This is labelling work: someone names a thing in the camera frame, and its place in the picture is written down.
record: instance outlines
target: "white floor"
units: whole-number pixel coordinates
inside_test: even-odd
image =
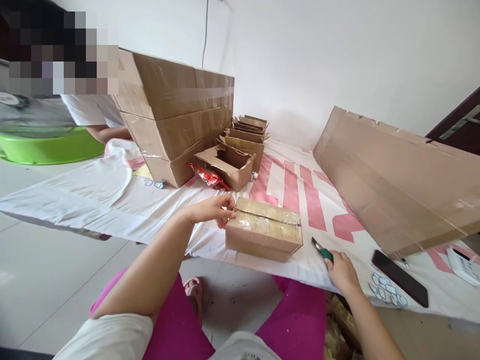
[[[0,197],[81,164],[21,166],[0,160]],[[0,346],[55,354],[86,320],[104,285],[144,245],[93,240],[0,214]],[[272,278],[233,265],[188,258],[184,280],[202,277],[203,330],[218,347],[236,330],[255,332],[281,299]],[[450,327],[447,318],[380,309],[407,359],[475,359],[478,326]]]

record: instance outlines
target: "person's leg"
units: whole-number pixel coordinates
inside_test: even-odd
[[[325,291],[274,276],[283,298],[256,335],[283,360],[323,359],[327,330]]]
[[[90,317],[125,271],[127,269],[118,273],[101,291],[91,308]],[[214,347],[199,326],[178,274],[158,313],[143,359],[208,359],[214,352]]]

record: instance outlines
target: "green utility knife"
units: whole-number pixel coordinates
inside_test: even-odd
[[[313,246],[317,249],[317,251],[320,253],[320,255],[324,259],[330,260],[332,264],[334,263],[334,256],[332,255],[332,253],[330,251],[321,247],[320,244],[318,242],[316,242],[313,237],[311,238],[311,243],[313,244]]]

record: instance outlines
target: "smartphone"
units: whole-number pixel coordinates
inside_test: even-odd
[[[425,286],[411,277],[405,270],[390,260],[381,251],[375,250],[371,262],[387,275],[403,291],[411,296],[413,300],[424,308],[429,307],[429,294]]]

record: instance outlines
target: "red snack bag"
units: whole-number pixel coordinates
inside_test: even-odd
[[[222,178],[215,171],[195,165],[193,162],[187,162],[186,164],[191,167],[195,175],[202,179],[212,189],[225,192],[232,191],[232,189],[224,183]]]

